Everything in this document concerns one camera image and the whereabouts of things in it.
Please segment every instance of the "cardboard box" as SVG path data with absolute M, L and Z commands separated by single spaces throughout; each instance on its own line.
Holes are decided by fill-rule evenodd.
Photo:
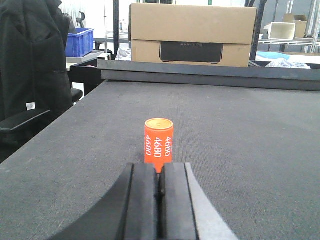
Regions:
M 306 29 L 308 20 L 305 15 L 294 15 L 292 13 L 285 14 L 283 16 L 284 23 L 295 23 L 295 38 L 304 38 L 306 35 Z
M 133 3 L 132 61 L 247 67 L 257 10 Z

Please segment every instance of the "gray felt surface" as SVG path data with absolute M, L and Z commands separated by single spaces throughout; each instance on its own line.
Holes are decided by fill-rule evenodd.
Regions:
M 0 240 L 44 240 L 79 218 L 143 161 L 157 117 L 239 239 L 320 239 L 319 93 L 104 82 L 0 165 Z

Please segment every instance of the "orange cylinder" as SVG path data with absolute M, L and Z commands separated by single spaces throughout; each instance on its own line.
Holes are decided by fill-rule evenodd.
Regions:
M 154 164 L 159 174 L 165 163 L 172 163 L 174 124 L 164 118 L 152 118 L 144 124 L 144 162 Z

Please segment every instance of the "blue plastic crate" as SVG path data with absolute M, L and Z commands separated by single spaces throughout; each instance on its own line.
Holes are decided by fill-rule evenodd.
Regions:
M 78 33 L 69 33 L 66 43 L 66 57 L 82 58 L 94 49 L 94 30 L 92 28 L 77 28 Z

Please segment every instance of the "white box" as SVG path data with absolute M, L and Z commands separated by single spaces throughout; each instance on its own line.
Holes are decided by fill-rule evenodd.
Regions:
M 295 37 L 296 24 L 293 22 L 272 22 L 263 29 L 268 30 L 270 40 L 292 41 Z

